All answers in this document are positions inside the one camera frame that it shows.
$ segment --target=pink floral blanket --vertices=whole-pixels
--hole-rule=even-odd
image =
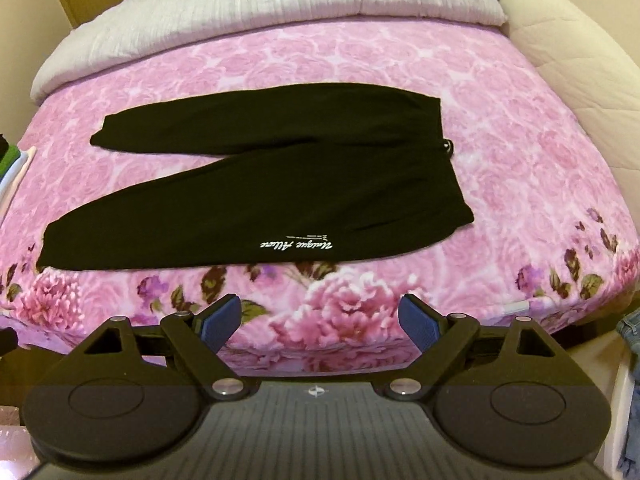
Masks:
[[[34,268],[46,225],[64,213],[211,160],[91,146],[105,115],[210,92],[321,81],[440,97],[474,224],[412,254],[353,264]],[[109,316],[153,324],[232,292],[243,300],[243,325],[220,357],[238,373],[380,370],[417,355],[398,325],[398,301],[407,292],[443,314],[462,311],[487,324],[528,314],[554,332],[605,303],[628,301],[638,280],[638,235],[605,161],[525,57],[489,27],[348,18],[184,46],[58,90],[20,142],[22,149],[32,145],[38,153],[0,226],[2,323],[15,326],[23,344],[66,352]],[[212,189],[202,200],[215,196]]]

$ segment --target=pillow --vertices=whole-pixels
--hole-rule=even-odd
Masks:
[[[574,112],[640,231],[640,67],[569,0],[499,1],[503,33]]]

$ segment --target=metal screw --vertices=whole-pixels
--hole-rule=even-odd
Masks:
[[[212,385],[213,391],[220,395],[239,394],[244,389],[244,383],[240,379],[229,377],[218,379]]]
[[[413,395],[421,390],[422,385],[414,379],[402,378],[391,381],[389,388],[395,394]]]

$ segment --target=blue gripper pad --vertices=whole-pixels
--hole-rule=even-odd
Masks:
[[[442,336],[438,322],[427,316],[406,296],[403,296],[398,304],[398,321],[402,330],[422,353]]]
[[[235,296],[202,322],[200,340],[217,354],[241,323],[242,304]]]

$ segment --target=sweatpants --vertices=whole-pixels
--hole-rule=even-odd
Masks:
[[[474,220],[439,99],[401,89],[315,83],[149,104],[107,116],[90,142],[229,156],[65,214],[45,230],[39,267],[353,262]]]

